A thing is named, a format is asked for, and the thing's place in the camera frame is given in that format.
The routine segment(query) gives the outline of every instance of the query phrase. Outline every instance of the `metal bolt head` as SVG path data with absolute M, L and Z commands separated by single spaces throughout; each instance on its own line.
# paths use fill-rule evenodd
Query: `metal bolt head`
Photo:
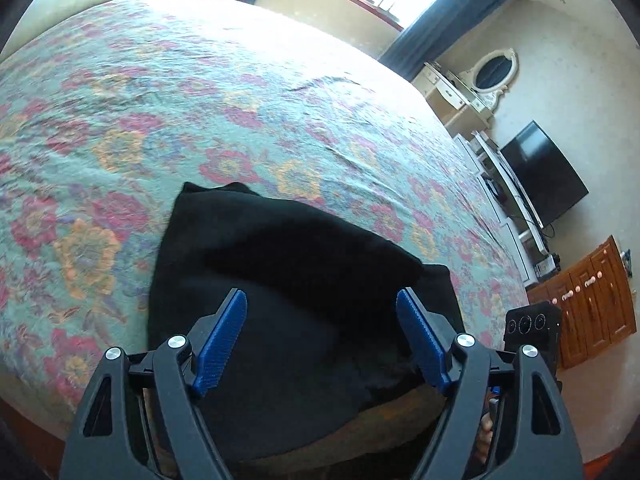
M 476 344 L 476 340 L 474 339 L 474 337 L 472 335 L 460 334 L 458 336 L 458 344 L 460 346 L 466 346 L 468 348 L 469 346 L 475 345 Z
M 527 357 L 535 357 L 538 355 L 538 349 L 532 345 L 524 345 L 522 347 L 522 353 Z
M 187 339 L 183 335 L 174 335 L 171 339 L 169 339 L 169 346 L 171 348 L 180 348 L 184 346 L 187 342 Z
M 118 357 L 120 357 L 122 355 L 122 350 L 120 350 L 117 346 L 114 346 L 112 348 L 109 348 L 105 353 L 104 356 L 109 360 L 109 361 L 113 361 L 114 359 L 117 359 Z

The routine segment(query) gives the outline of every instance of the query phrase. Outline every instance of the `black towel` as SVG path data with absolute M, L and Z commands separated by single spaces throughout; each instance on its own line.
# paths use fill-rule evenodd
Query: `black towel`
M 156 262 L 149 348 L 243 290 L 247 320 L 200 409 L 225 460 L 273 456 L 423 382 L 394 311 L 406 286 L 463 332 L 446 267 L 300 202 L 188 182 Z

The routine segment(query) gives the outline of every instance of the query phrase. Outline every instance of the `black tv screen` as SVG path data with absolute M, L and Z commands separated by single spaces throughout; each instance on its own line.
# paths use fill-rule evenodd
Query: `black tv screen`
M 589 192 L 569 161 L 536 121 L 500 152 L 546 227 Z

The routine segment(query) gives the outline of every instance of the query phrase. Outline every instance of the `floral bedspread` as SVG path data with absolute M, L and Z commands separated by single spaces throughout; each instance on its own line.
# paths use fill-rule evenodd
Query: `floral bedspread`
M 418 91 L 231 0 L 114 0 L 7 59 L 0 179 L 0 396 L 60 437 L 102 352 L 145 350 L 146 292 L 186 180 L 239 180 L 446 264 L 487 345 L 527 303 Z

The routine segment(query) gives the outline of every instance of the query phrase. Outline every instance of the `hand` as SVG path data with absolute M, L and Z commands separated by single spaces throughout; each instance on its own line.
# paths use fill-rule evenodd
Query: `hand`
M 486 463 L 486 459 L 489 457 L 489 446 L 491 446 L 491 439 L 494 437 L 493 428 L 494 422 L 489 414 L 486 413 L 480 420 L 480 428 L 476 436 L 476 453 L 474 454 L 483 464 Z

